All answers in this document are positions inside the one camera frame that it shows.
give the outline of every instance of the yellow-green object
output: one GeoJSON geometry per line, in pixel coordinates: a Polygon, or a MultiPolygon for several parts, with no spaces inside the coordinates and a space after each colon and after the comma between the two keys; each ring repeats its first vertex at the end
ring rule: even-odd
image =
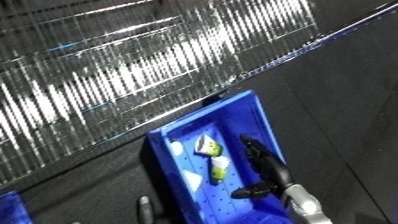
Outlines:
{"type": "Polygon", "coordinates": [[[220,156],[222,146],[208,135],[201,135],[196,141],[195,152],[207,156],[220,156]]]}
{"type": "Polygon", "coordinates": [[[225,156],[211,158],[211,178],[214,183],[221,183],[227,176],[230,160],[225,156]]]}
{"type": "Polygon", "coordinates": [[[214,180],[222,181],[225,179],[225,176],[227,175],[228,170],[227,169],[222,169],[219,167],[213,167],[211,169],[211,177],[214,180]]]}

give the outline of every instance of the blue bin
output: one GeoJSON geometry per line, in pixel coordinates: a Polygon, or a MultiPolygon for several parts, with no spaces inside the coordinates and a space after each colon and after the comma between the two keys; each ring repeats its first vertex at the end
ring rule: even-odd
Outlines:
{"type": "Polygon", "coordinates": [[[230,197],[237,188],[259,181],[244,154],[241,134],[258,139],[283,160],[253,91],[220,100],[149,132],[148,138],[187,223],[291,223],[273,195],[260,200],[230,197]],[[225,180],[218,185],[211,182],[210,159],[194,153],[195,143],[203,134],[221,144],[223,156],[231,160],[225,180]],[[174,141],[182,143],[182,151],[173,150],[174,141]]]}

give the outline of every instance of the gray floor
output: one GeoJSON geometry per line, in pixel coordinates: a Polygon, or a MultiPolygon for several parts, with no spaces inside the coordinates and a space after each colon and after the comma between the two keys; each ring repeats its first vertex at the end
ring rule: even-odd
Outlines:
{"type": "MultiPolygon", "coordinates": [[[[374,4],[361,2],[347,8],[360,5],[366,11],[374,4]]],[[[344,15],[342,21],[355,17],[344,15]]],[[[331,21],[324,20],[322,29],[334,26],[331,21]]],[[[397,26],[398,15],[389,15],[233,90],[258,93],[297,181],[320,199],[335,223],[398,221],[397,26]]],[[[23,197],[35,223],[110,224],[136,223],[135,200],[141,195],[153,197],[159,223],[181,222],[143,138],[30,188],[23,197]]]]}

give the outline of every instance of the white object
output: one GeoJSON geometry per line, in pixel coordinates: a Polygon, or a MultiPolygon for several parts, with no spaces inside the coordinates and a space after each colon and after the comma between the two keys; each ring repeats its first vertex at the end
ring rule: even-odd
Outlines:
{"type": "Polygon", "coordinates": [[[184,146],[181,142],[174,141],[170,144],[174,156],[180,156],[184,152],[184,146]]]}
{"type": "Polygon", "coordinates": [[[231,160],[229,160],[225,156],[211,157],[211,165],[213,165],[214,167],[223,169],[223,170],[227,169],[230,163],[231,163],[231,160]]]}
{"type": "Polygon", "coordinates": [[[185,178],[187,179],[192,191],[196,192],[199,189],[200,184],[202,183],[203,177],[200,176],[199,174],[193,173],[189,170],[184,170],[183,173],[184,173],[185,178]]]}

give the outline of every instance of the robotic arm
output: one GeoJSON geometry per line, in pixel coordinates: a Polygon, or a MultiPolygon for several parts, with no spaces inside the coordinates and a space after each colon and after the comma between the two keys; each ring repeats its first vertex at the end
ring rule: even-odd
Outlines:
{"type": "Polygon", "coordinates": [[[332,224],[319,201],[303,186],[296,184],[287,166],[265,145],[248,136],[241,136],[246,156],[261,181],[232,192],[234,199],[259,199],[272,193],[281,199],[289,218],[295,224],[332,224]]]}

